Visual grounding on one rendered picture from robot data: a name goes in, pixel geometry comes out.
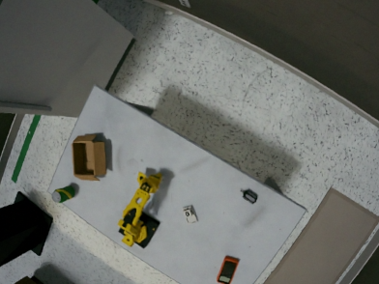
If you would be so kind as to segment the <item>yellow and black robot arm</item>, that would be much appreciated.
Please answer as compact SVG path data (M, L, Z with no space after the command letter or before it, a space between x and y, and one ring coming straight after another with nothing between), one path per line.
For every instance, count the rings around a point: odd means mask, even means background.
M156 188L157 185L155 182L151 181L150 179L143 178L140 182L139 188L136 190L134 196L132 197L131 202L123 210L123 219L119 220L118 225L120 227L123 227L125 230L128 229L128 231L124 232L126 235L123 238L123 242L126 244L132 245L135 241L141 243L142 240L147 238L147 226L144 225L141 227L143 222L138 219L142 215L142 211L151 196L149 193L153 193ZM137 200L139 198L142 200L139 204L137 204ZM129 211L131 211L133 208L136 208L136 215L134 219L128 216Z

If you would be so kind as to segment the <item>green drink can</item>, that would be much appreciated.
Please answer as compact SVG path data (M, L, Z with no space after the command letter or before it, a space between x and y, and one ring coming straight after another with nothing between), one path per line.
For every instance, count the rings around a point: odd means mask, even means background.
M63 203L65 201L73 199L74 196L75 191L70 185L55 189L51 194L51 198L55 203Z

